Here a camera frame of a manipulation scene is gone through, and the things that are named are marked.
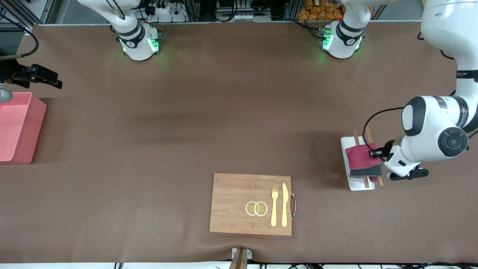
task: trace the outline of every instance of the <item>table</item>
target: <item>table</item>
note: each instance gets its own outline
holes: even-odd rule
[[[232,247],[276,263],[478,262],[476,141],[424,164],[427,178],[347,189],[340,137],[455,87],[455,62],[419,31],[371,23],[339,60],[293,23],[173,25],[160,56],[134,62],[106,26],[34,27],[40,48],[20,62],[64,88],[32,86],[48,104],[34,164],[0,168],[0,262],[222,260]],[[399,112],[370,126],[378,145],[403,134]],[[208,232],[213,173],[292,176],[293,236]]]

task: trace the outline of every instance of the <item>pink plastic bin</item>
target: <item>pink plastic bin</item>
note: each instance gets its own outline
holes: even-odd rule
[[[0,165],[31,164],[46,104],[31,92],[0,102]]]

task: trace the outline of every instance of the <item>plastic fork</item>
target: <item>plastic fork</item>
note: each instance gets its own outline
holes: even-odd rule
[[[279,198],[279,189],[277,187],[272,187],[272,215],[271,215],[271,226],[275,227],[277,225],[277,204],[276,201]]]

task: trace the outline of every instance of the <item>wooden cutting board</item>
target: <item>wooden cutting board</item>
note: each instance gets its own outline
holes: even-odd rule
[[[287,226],[281,226],[282,183],[289,192]],[[277,226],[271,226],[272,187],[279,189],[277,199]],[[210,232],[250,235],[292,235],[291,177],[214,174],[212,190]],[[263,217],[249,216],[246,204],[263,201],[268,206]]]

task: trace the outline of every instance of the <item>lemon slice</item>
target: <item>lemon slice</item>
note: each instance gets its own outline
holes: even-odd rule
[[[256,216],[258,217],[263,217],[267,214],[267,204],[264,202],[257,202],[256,205],[254,206],[254,213],[256,213]]]
[[[249,216],[255,216],[256,213],[254,212],[254,207],[256,206],[256,202],[254,201],[249,201],[247,204],[246,204],[246,213],[247,215]]]

